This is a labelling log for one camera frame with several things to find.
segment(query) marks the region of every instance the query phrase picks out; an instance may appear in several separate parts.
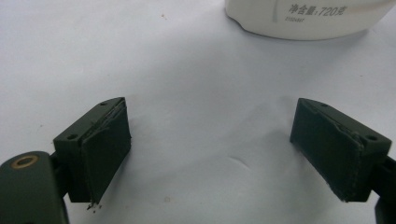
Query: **white surface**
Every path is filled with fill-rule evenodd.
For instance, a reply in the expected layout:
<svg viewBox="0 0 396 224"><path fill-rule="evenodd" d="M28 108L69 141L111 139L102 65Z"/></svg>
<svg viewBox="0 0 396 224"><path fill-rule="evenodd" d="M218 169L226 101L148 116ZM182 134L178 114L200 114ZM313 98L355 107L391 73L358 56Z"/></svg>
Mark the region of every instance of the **white surface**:
<svg viewBox="0 0 396 224"><path fill-rule="evenodd" d="M223 0L2 1L0 161L125 96L133 153L84 223L375 223L289 143L298 97L396 140L396 10L298 42L245 32ZM396 150L390 156L396 158Z"/></svg>

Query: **white table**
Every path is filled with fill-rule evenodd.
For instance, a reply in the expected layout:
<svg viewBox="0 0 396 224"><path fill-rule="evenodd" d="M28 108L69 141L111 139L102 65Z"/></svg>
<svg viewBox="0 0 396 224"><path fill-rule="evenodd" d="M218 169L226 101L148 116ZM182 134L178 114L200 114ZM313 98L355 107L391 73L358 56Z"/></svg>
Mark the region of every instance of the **white table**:
<svg viewBox="0 0 396 224"><path fill-rule="evenodd" d="M5 0L0 52L0 162L126 97L133 153L101 208L65 197L72 224L375 223L377 195L340 202L289 136L304 97L396 140L396 8L289 41L245 32L224 0Z"/></svg>

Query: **white plastic bottle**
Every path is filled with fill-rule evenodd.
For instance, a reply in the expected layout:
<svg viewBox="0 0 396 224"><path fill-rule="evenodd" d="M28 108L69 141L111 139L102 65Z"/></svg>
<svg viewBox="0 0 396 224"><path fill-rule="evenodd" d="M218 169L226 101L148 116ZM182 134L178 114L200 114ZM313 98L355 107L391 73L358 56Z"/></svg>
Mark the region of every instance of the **white plastic bottle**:
<svg viewBox="0 0 396 224"><path fill-rule="evenodd" d="M395 4L396 0L226 0L226 11L256 34L318 40L365 30Z"/></svg>

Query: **mounting hole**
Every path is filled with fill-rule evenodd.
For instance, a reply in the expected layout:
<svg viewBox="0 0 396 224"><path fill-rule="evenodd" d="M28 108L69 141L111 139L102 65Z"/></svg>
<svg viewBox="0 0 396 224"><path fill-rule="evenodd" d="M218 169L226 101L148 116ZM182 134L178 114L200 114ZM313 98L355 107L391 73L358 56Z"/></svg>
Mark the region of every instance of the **mounting hole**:
<svg viewBox="0 0 396 224"><path fill-rule="evenodd" d="M376 138L375 136L372 136L372 135L367 135L366 138L369 140L372 140L372 141L378 140L378 138Z"/></svg>
<svg viewBox="0 0 396 224"><path fill-rule="evenodd" d="M78 137L78 134L73 133L73 134L70 134L69 136L67 136L67 139L68 140L73 140L73 139L75 139L77 137Z"/></svg>
<svg viewBox="0 0 396 224"><path fill-rule="evenodd" d="M18 170L28 166L35 164L38 161L38 157L36 155L28 155L24 157L20 157L14 162L11 163L11 167Z"/></svg>

